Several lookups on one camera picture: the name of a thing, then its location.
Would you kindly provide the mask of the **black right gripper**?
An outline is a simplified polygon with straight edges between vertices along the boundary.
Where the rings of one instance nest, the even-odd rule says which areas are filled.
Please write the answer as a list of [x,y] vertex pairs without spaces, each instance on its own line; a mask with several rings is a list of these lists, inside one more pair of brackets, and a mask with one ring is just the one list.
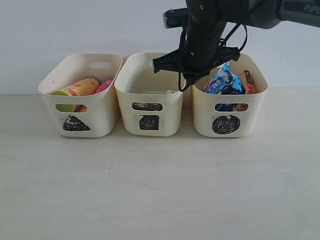
[[210,74],[215,67],[230,60],[238,60],[240,51],[236,47],[221,45],[221,37],[227,23],[216,21],[209,24],[189,21],[186,27],[186,40],[182,53],[178,50],[152,60],[153,72],[181,71],[185,87],[196,84],[201,78]]

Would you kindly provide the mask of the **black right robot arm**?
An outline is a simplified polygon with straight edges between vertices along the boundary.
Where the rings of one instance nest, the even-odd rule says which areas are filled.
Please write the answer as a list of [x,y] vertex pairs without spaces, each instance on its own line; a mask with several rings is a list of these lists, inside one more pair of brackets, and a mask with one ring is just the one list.
[[320,25],[318,0],[188,0],[185,8],[163,14],[167,29],[182,28],[178,49],[152,60],[153,71],[184,77],[189,87],[228,61],[237,61],[241,47],[227,47],[240,27],[271,29],[289,21]]

